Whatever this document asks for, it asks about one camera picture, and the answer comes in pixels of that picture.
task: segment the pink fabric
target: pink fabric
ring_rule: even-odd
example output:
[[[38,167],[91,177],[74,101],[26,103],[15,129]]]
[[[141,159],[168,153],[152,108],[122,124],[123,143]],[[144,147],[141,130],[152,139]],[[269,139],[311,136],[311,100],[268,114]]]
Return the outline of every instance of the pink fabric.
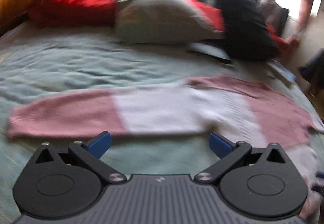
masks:
[[[89,138],[109,129],[126,134],[108,89],[95,89],[48,97],[15,108],[8,136]]]
[[[192,78],[191,82],[194,86],[213,87],[244,95],[268,143],[277,142],[284,147],[309,143],[307,129],[317,128],[310,113],[264,83],[246,82],[226,76]]]
[[[308,143],[323,123],[263,83],[228,76],[184,82],[71,92],[13,110],[8,137],[154,136],[214,130],[255,147]]]

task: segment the bed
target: bed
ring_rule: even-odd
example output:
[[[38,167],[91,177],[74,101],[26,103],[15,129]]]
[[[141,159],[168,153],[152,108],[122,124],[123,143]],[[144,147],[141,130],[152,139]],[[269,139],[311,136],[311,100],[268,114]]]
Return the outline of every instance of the bed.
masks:
[[[12,108],[69,90],[155,84],[184,77],[227,73],[249,81],[266,82],[316,114],[305,95],[293,85],[287,88],[262,63],[234,61],[226,66],[207,55],[187,51],[187,45],[126,45],[108,27],[37,28],[22,23],[0,39],[0,222],[19,216],[12,187],[26,162],[45,139],[8,140],[5,127]],[[324,169],[322,135],[311,132],[311,147]],[[63,146],[71,140],[51,140]],[[173,138],[116,138],[101,158],[118,171],[131,173],[190,173],[195,175],[218,160],[209,150],[206,135]],[[317,211],[313,220],[318,219]]]

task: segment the screw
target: screw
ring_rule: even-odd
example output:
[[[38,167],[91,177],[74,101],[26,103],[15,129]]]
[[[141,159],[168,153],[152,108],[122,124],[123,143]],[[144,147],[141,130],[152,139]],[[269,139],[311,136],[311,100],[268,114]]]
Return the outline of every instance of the screw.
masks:
[[[124,180],[124,176],[119,173],[113,173],[109,175],[109,180],[112,182],[121,182]]]
[[[212,175],[207,173],[207,172],[201,172],[197,175],[197,178],[200,180],[200,181],[209,181],[212,179]]]

